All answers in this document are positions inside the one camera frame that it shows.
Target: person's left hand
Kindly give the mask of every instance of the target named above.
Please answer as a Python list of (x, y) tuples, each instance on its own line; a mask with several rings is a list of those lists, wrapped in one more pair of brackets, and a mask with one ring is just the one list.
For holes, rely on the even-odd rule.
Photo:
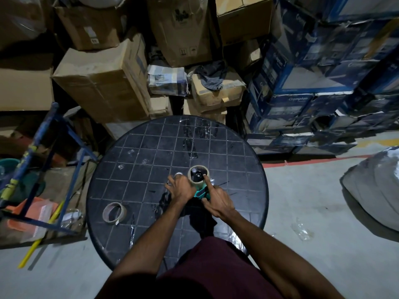
[(196, 188), (193, 187), (187, 176), (178, 174), (175, 179), (171, 175), (167, 177), (170, 185), (165, 184), (165, 188), (169, 190), (172, 195), (173, 202), (181, 202), (183, 205), (193, 198), (196, 193)]

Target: tabletop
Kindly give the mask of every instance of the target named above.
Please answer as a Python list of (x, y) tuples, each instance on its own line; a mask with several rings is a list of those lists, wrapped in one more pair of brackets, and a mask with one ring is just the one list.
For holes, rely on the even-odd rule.
[[(227, 191), (237, 211), (264, 228), (267, 180), (246, 141), (225, 125), (198, 116), (173, 115), (151, 120), (115, 142), (94, 171), (87, 193), (90, 237), (111, 270), (167, 208), (167, 176), (177, 172), (188, 174), (194, 165), (207, 167), (213, 183)], [(102, 219), (104, 208), (113, 201), (127, 210), (117, 225)], [(173, 267), (185, 252), (210, 235), (230, 241), (246, 252), (227, 224), (211, 216), (200, 200), (192, 199), (177, 222), (160, 273)]]

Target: floor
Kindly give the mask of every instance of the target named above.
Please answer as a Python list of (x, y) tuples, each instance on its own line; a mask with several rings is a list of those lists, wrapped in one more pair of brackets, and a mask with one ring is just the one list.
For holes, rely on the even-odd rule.
[[(265, 231), (309, 261), (346, 298), (398, 298), (399, 233), (365, 213), (340, 178), (364, 159), (361, 155), (398, 145), (399, 132), (359, 143), (343, 159), (265, 165), (270, 192)], [(293, 231), (297, 221), (312, 239), (302, 241)], [(26, 251), (0, 251), (3, 298), (46, 299), (54, 293), (60, 299), (93, 298), (110, 274), (90, 239), (43, 247), (18, 270)]]

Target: person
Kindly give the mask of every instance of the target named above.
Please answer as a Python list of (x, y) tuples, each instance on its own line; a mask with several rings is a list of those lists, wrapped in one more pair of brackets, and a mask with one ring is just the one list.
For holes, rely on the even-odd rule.
[(156, 277), (183, 207), (196, 192), (186, 176), (169, 176), (165, 187), (170, 205), (116, 266), (96, 298), (343, 298), (305, 259), (243, 218), (207, 175), (204, 179), (210, 201), (203, 198), (203, 206), (231, 227), (260, 270), (231, 243), (209, 236), (184, 261)]

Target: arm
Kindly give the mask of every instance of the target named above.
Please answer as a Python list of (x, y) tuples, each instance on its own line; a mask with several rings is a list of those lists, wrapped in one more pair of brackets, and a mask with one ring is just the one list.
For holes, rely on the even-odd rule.
[(310, 263), (243, 218), (234, 209), (228, 194), (221, 188), (214, 188), (207, 176), (204, 178), (211, 195), (211, 202), (202, 199), (205, 208), (232, 228), (285, 298), (343, 298)]
[(180, 213), (196, 192), (186, 176), (177, 175), (175, 180), (168, 176), (168, 180), (171, 185), (165, 184), (165, 187), (170, 191), (172, 201), (167, 210), (132, 246), (109, 276), (97, 298), (112, 291), (111, 286), (115, 280), (137, 273), (157, 274)]

